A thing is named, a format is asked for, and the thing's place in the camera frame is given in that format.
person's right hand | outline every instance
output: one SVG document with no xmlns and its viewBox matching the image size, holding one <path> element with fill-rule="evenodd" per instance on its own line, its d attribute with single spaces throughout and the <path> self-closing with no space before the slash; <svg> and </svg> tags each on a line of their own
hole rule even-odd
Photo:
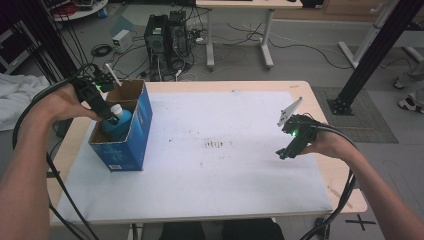
<svg viewBox="0 0 424 240">
<path fill-rule="evenodd" d="M 343 137 L 320 130 L 315 141 L 311 142 L 300 154 L 320 153 L 332 158 L 339 158 L 347 161 L 359 151 Z"/>
</svg>

gray floor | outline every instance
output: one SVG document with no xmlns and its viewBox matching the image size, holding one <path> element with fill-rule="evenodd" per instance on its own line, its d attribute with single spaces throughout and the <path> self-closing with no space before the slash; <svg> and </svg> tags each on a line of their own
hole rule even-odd
<svg viewBox="0 0 424 240">
<path fill-rule="evenodd" d="M 140 6 L 121 6 L 114 4 L 108 7 L 109 16 L 99 19 L 92 15 L 83 19 L 75 20 L 72 26 L 81 42 L 81 45 L 88 55 L 90 49 L 101 43 L 112 45 L 111 38 L 122 27 L 135 31 L 133 35 L 142 36 L 146 19 L 150 13 L 159 10 L 167 12 L 165 8 L 149 8 Z M 65 25 L 62 31 L 66 39 L 69 34 L 65 30 L 69 27 Z M 237 28 L 250 26 L 234 23 Z M 349 67 L 347 59 L 341 54 L 337 43 L 346 42 L 352 49 L 358 46 L 362 38 L 367 33 L 371 23 L 348 23 L 348 22 L 306 22 L 306 21 L 274 21 L 271 31 L 271 40 L 279 46 L 292 44 L 308 44 L 321 51 L 328 57 L 334 65 Z M 274 60 L 274 68 L 268 70 L 264 67 L 257 42 L 246 42 L 237 46 L 225 46 L 222 43 L 231 43 L 225 39 L 244 39 L 246 33 L 235 31 L 226 24 L 214 24 L 215 47 L 217 64 L 214 71 L 208 72 L 205 69 L 204 47 L 195 52 L 195 62 L 190 74 L 180 77 L 180 80 L 197 81 L 228 81 L 228 80 L 305 80 L 311 86 L 316 87 L 343 87 L 353 69 L 339 69 L 326 62 L 321 53 L 308 47 L 293 46 L 289 48 L 276 48 L 270 46 L 270 51 Z M 143 45 L 144 41 L 136 41 L 135 45 Z M 116 70 L 124 73 L 132 72 L 139 67 L 146 58 L 145 48 L 132 51 L 120 59 L 115 66 Z M 102 65 L 111 58 L 108 55 L 104 58 L 95 58 L 94 63 Z M 393 60 L 406 58 L 412 65 L 414 62 L 401 48 L 393 48 L 385 57 L 382 64 L 388 64 Z M 390 129 L 399 141 L 398 144 L 365 144 L 358 143 L 360 150 L 369 159 L 371 164 L 377 169 L 382 177 L 400 194 L 404 201 L 409 204 L 421 217 L 424 217 L 424 176 L 421 169 L 424 169 L 423 144 L 419 139 L 424 135 L 423 115 L 407 112 L 397 106 L 397 102 L 406 96 L 408 90 L 396 90 L 392 87 L 393 80 L 399 72 L 407 70 L 409 65 L 406 61 L 400 60 L 392 65 L 391 69 L 378 68 L 367 82 L 367 89 L 371 99 L 377 106 Z M 141 67 L 132 77 L 138 75 L 145 69 Z M 15 72 L 16 74 L 40 75 L 39 70 L 31 60 L 26 61 Z M 58 138 L 52 135 L 51 145 L 53 146 Z M 11 154 L 11 132 L 0 132 L 0 142 L 2 154 L 0 157 L 0 173 L 7 165 L 7 159 Z M 372 211 L 361 213 L 363 221 L 376 222 Z M 383 239 L 381 231 L 376 224 L 346 223 L 346 220 L 358 220 L 356 214 L 340 215 L 331 227 L 331 239 Z M 277 222 L 283 229 L 286 239 L 299 239 L 307 230 L 311 228 L 313 218 L 289 217 L 277 218 Z M 220 239 L 219 222 L 204 223 L 205 232 L 208 239 Z M 100 235 L 100 239 L 127 239 L 128 226 L 98 226 L 95 228 Z M 143 229 L 143 239 L 158 239 L 161 231 L 160 224 L 148 224 Z M 73 239 L 62 227 L 52 228 L 50 239 Z"/>
</svg>

open box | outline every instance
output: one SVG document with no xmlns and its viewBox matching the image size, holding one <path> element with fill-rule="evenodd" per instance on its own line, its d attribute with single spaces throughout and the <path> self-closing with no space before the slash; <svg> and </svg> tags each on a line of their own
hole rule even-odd
<svg viewBox="0 0 424 240">
<path fill-rule="evenodd" d="M 106 102 L 117 103 L 132 113 L 130 129 L 124 141 L 111 142 L 102 131 L 102 122 L 89 138 L 89 145 L 110 171 L 141 171 L 152 120 L 152 108 L 143 80 L 122 80 L 122 86 L 108 93 Z"/>
</svg>

blue bottle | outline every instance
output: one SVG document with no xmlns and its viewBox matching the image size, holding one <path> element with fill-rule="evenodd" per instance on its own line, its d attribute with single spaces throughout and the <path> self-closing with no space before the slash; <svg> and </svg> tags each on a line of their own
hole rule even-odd
<svg viewBox="0 0 424 240">
<path fill-rule="evenodd" d="M 109 121 L 103 121 L 102 130 L 112 142 L 122 142 L 130 129 L 132 114 L 122 109 L 120 104 L 113 105 L 110 110 L 119 118 L 118 124 L 113 125 Z"/>
</svg>

white power adapter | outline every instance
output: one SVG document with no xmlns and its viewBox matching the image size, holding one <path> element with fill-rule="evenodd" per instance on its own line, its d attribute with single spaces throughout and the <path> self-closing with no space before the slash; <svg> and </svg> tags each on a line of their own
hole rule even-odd
<svg viewBox="0 0 424 240">
<path fill-rule="evenodd" d="M 132 37 L 130 31 L 122 30 L 115 37 L 112 38 L 113 45 L 119 53 L 124 53 L 132 45 Z"/>
</svg>

